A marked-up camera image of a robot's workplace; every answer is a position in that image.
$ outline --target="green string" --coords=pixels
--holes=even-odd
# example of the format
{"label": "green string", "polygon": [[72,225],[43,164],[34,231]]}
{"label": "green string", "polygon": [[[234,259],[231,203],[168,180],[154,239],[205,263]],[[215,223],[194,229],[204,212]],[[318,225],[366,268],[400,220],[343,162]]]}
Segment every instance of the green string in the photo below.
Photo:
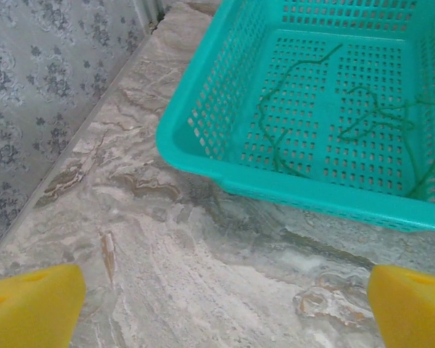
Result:
{"label": "green string", "polygon": [[[425,184],[425,182],[430,178],[432,173],[435,171],[435,160],[432,162],[432,165],[430,166],[430,168],[427,169],[427,171],[423,175],[423,177],[420,180],[418,180],[418,178],[419,178],[418,163],[417,163],[417,160],[415,158],[414,152],[411,148],[409,138],[407,136],[408,131],[413,131],[416,129],[415,123],[409,121],[409,111],[410,111],[411,107],[416,107],[418,105],[435,106],[435,101],[427,101],[427,100],[422,99],[421,97],[418,96],[415,98],[415,102],[413,102],[413,103],[409,103],[408,101],[405,101],[405,103],[403,105],[398,105],[398,106],[389,105],[386,107],[380,107],[378,104],[377,94],[372,92],[368,87],[357,86],[357,87],[353,88],[351,91],[348,91],[347,93],[348,94],[353,93],[354,91],[356,91],[358,89],[363,89],[363,90],[367,91],[372,96],[373,101],[374,101],[374,108],[371,111],[366,112],[362,117],[360,117],[355,123],[353,123],[347,129],[343,130],[339,134],[339,138],[343,141],[356,141],[356,140],[359,140],[361,138],[364,138],[366,135],[371,133],[375,127],[380,126],[380,125],[387,126],[387,127],[390,127],[391,129],[401,131],[402,132],[402,141],[405,145],[406,152],[410,158],[410,162],[411,162],[411,165],[413,167],[414,181],[415,181],[415,185],[410,190],[409,194],[406,194],[405,196],[406,197],[415,196],[415,194],[418,193],[418,191],[421,189],[422,185]],[[404,110],[405,116],[404,117],[396,116],[396,115],[393,115],[389,112],[385,112],[385,110],[398,110],[398,111]],[[374,114],[380,114],[383,118],[389,118],[391,120],[398,121],[399,124],[394,124],[394,123],[390,123],[390,122],[375,122],[375,121],[373,121],[372,125],[369,126],[369,128],[366,131],[363,131],[361,134],[354,136],[354,137],[345,136],[345,133],[352,131],[356,126],[358,126],[369,115],[374,115]]]}
{"label": "green string", "polygon": [[296,176],[300,176],[302,178],[308,178],[305,174],[300,173],[298,170],[295,170],[293,168],[291,168],[284,159],[281,159],[281,154],[280,154],[280,149],[279,146],[281,144],[281,142],[283,141],[283,138],[285,138],[285,136],[287,135],[287,133],[289,132],[289,129],[286,129],[281,136],[278,137],[278,139],[276,141],[274,141],[273,137],[269,134],[269,132],[265,129],[264,127],[264,121],[266,118],[265,115],[265,111],[264,111],[264,103],[265,102],[269,102],[270,98],[278,93],[283,84],[286,82],[286,79],[288,78],[288,76],[290,75],[290,73],[293,71],[293,69],[299,65],[302,64],[317,64],[317,65],[321,65],[323,64],[325,61],[327,61],[332,54],[334,54],[335,52],[337,52],[341,47],[343,46],[343,44],[339,44],[337,47],[335,47],[333,50],[331,50],[324,58],[319,59],[319,60],[299,60],[298,62],[292,64],[290,66],[290,68],[285,72],[285,74],[282,75],[281,80],[279,81],[279,83],[277,84],[277,86],[270,91],[269,93],[267,93],[266,95],[264,95],[261,100],[260,103],[257,105],[258,110],[260,111],[260,120],[258,121],[258,125],[260,127],[260,130],[263,132],[264,136],[266,137],[266,139],[270,142],[271,146],[273,147],[273,151],[274,151],[274,158],[273,158],[273,163],[274,163],[274,168],[276,171],[279,170],[279,163],[280,165],[282,165],[282,167],[284,167],[285,169],[287,169],[291,174],[296,175]]}
{"label": "green string", "polygon": [[[274,140],[273,136],[269,134],[269,132],[265,129],[264,121],[266,118],[264,106],[266,102],[269,102],[271,97],[277,94],[284,83],[286,82],[286,79],[291,74],[293,69],[299,65],[302,64],[316,64],[321,65],[327,60],[330,59],[330,57],[335,54],[343,44],[339,44],[337,47],[332,49],[327,55],[324,56],[324,58],[319,60],[299,60],[298,62],[295,62],[293,65],[291,65],[288,70],[282,75],[281,80],[278,82],[277,86],[271,90],[269,93],[264,95],[260,102],[257,105],[258,110],[260,111],[260,118],[258,121],[258,125],[260,127],[260,130],[264,134],[264,138],[266,138],[274,151],[274,157],[273,157],[273,164],[275,171],[279,171],[279,165],[281,165],[283,168],[285,168],[289,173],[295,176],[299,176],[301,178],[309,178],[305,174],[300,173],[298,170],[295,170],[291,168],[286,160],[281,158],[280,154],[280,145],[285,136],[288,134],[289,129],[286,129],[276,140]],[[424,175],[419,178],[419,169],[418,169],[418,162],[415,158],[414,152],[411,148],[408,132],[414,131],[416,129],[416,124],[409,120],[409,113],[411,107],[417,107],[418,105],[426,105],[426,106],[435,106],[435,101],[429,101],[423,99],[421,96],[417,96],[415,98],[415,101],[410,103],[408,100],[405,101],[403,105],[389,105],[389,106],[381,106],[378,102],[378,95],[374,93],[370,88],[366,86],[357,86],[348,91],[348,94],[351,94],[359,89],[362,89],[366,91],[373,99],[373,108],[372,110],[366,112],[363,116],[358,118],[352,125],[350,125],[348,128],[344,129],[339,134],[339,139],[342,141],[358,141],[364,137],[366,137],[368,134],[372,133],[375,128],[377,127],[389,127],[391,129],[395,129],[397,131],[400,131],[402,133],[402,141],[405,145],[407,155],[410,158],[410,162],[413,168],[413,176],[415,185],[410,190],[410,192],[405,195],[406,197],[414,197],[416,193],[419,192],[420,188],[425,184],[425,182],[431,177],[432,173],[435,171],[435,160],[432,162],[431,166],[427,169],[427,171],[424,173]],[[391,111],[398,111],[403,112],[403,117],[399,115],[392,114]],[[370,125],[367,129],[365,129],[362,133],[357,134],[356,136],[347,136],[346,134],[353,131],[357,126],[360,125],[362,121],[365,121],[368,117],[371,115],[377,115],[382,118],[382,121],[376,121],[373,120],[370,122]]]}

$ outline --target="turquoise plastic basket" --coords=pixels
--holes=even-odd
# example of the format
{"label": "turquoise plastic basket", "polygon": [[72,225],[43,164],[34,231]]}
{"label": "turquoise plastic basket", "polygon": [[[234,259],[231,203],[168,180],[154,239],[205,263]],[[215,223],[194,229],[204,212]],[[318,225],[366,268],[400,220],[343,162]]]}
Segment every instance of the turquoise plastic basket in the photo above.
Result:
{"label": "turquoise plastic basket", "polygon": [[[321,65],[289,71],[339,44]],[[350,133],[373,131],[343,141],[340,132],[374,104],[365,90],[349,93],[358,86],[380,105],[435,101],[435,0],[224,0],[159,124],[157,147],[172,166],[233,194],[435,230],[435,106],[408,109],[417,127],[407,141],[404,130],[376,126],[380,114]]]}

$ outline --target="marble surface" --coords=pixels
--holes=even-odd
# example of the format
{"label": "marble surface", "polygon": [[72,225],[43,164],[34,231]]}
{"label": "marble surface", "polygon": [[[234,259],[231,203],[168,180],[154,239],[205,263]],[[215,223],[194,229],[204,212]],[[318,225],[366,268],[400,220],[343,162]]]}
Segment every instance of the marble surface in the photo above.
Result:
{"label": "marble surface", "polygon": [[383,347],[370,269],[435,274],[435,233],[231,196],[158,155],[155,129],[213,12],[172,6],[0,246],[0,277],[81,266],[88,293],[71,347]]}

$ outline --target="floral wallpaper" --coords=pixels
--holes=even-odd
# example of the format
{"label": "floral wallpaper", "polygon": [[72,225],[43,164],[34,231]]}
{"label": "floral wallpaper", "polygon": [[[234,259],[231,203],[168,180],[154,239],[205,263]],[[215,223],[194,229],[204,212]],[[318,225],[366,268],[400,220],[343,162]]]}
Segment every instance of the floral wallpaper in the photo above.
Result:
{"label": "floral wallpaper", "polygon": [[0,0],[0,238],[144,38],[133,1]]}

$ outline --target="yellow foam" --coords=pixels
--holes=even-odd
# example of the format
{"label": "yellow foam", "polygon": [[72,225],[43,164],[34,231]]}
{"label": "yellow foam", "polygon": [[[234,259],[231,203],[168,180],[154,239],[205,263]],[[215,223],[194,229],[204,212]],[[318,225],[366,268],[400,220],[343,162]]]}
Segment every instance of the yellow foam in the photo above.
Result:
{"label": "yellow foam", "polygon": [[0,281],[0,348],[67,348],[85,294],[76,265]]}
{"label": "yellow foam", "polygon": [[375,266],[368,297],[387,348],[435,348],[435,276]]}

